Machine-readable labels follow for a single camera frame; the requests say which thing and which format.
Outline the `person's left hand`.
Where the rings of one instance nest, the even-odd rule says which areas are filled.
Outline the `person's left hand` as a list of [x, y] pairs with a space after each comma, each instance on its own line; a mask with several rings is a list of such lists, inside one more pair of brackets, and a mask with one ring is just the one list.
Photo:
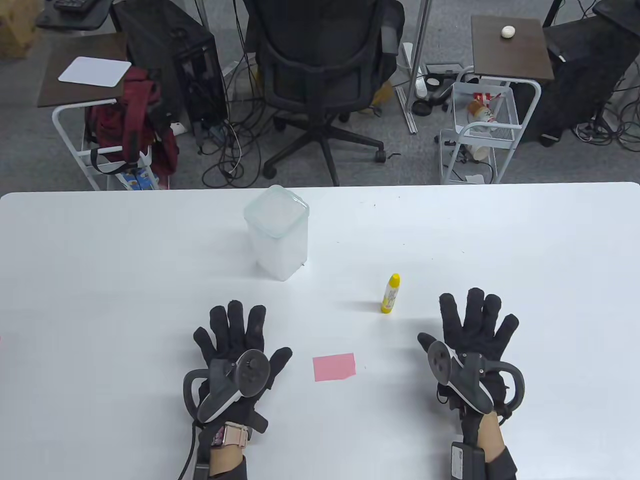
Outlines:
[[234, 424], [260, 434], [266, 431], [268, 421], [256, 411], [256, 404], [272, 389], [293, 352], [282, 347], [270, 358], [265, 355], [265, 319], [265, 306], [251, 307], [245, 317], [242, 302], [232, 300], [210, 310], [209, 329], [199, 327], [194, 332], [206, 365], [199, 370], [199, 403], [194, 403], [190, 382], [183, 392], [197, 426], [217, 431]]

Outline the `person's right hand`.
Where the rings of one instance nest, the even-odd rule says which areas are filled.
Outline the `person's right hand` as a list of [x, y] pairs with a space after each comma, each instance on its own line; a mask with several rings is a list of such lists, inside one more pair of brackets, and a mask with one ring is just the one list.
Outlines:
[[[501, 361], [519, 326], [518, 318], [509, 314], [496, 329], [501, 308], [502, 300], [498, 295], [485, 295], [482, 289], [473, 287], [467, 292], [465, 316], [461, 320], [454, 295], [443, 293], [439, 296], [443, 340], [457, 359], [461, 361], [463, 354], [482, 354], [487, 361]], [[432, 334], [424, 332], [417, 335], [417, 340], [425, 352], [436, 342]], [[494, 411], [502, 418], [498, 423], [502, 426], [513, 414], [513, 409], [506, 404], [508, 387], [505, 380], [498, 372], [485, 372], [481, 383], [492, 398]], [[452, 387], [438, 382], [437, 396], [439, 402], [448, 402], [451, 410], [463, 409], [464, 400]]]

